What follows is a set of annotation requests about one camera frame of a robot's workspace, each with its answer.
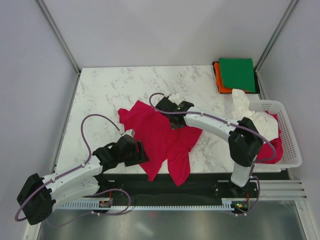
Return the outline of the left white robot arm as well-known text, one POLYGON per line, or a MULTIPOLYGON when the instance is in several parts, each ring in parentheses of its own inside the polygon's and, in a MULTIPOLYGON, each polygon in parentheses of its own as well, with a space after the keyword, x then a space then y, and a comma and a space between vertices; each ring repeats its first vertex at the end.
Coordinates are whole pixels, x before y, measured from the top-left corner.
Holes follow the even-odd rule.
POLYGON ((117 142, 97 148, 87 162, 45 176, 30 175, 17 196, 23 220, 36 225, 62 205, 82 197, 106 196, 110 191, 104 172, 118 164, 131 167, 147 163, 143 143, 125 134, 117 142))

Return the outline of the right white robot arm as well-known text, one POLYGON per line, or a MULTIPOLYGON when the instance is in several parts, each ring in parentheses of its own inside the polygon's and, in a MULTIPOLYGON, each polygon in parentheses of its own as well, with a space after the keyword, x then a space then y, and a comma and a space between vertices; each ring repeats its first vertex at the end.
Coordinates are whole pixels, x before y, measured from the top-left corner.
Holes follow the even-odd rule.
POLYGON ((258 130, 249 118, 223 118, 207 113, 188 101, 177 104, 168 96, 164 96, 154 108, 169 119, 173 129, 194 127, 226 141, 234 161, 229 191, 235 197, 247 191, 253 163, 263 146, 258 130))

